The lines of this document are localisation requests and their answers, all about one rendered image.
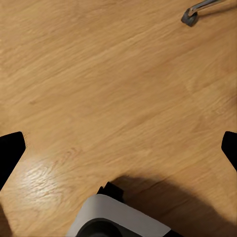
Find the swivel chair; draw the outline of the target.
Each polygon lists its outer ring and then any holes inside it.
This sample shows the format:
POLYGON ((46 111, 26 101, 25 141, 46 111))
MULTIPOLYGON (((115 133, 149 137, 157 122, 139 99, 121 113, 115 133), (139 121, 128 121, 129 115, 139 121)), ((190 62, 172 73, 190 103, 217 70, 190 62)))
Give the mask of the swivel chair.
POLYGON ((191 8, 188 8, 183 15, 181 21, 187 23, 189 26, 193 24, 196 17, 198 16, 198 11, 207 7, 210 7, 212 5, 218 4, 220 2, 223 2, 225 0, 205 0, 198 4, 193 5, 191 8))

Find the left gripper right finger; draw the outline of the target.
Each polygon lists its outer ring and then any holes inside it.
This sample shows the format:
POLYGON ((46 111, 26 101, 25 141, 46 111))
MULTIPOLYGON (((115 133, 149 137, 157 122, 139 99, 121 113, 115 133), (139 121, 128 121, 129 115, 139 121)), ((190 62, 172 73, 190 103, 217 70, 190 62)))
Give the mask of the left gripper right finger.
POLYGON ((226 131, 221 148, 237 171, 237 133, 226 131))

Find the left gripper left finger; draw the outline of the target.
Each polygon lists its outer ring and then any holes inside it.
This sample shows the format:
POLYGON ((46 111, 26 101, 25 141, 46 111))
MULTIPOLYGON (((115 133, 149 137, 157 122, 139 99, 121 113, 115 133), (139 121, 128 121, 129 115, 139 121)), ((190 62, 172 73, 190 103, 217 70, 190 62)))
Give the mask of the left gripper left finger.
POLYGON ((16 132, 0 137, 0 190, 25 152, 23 134, 16 132))

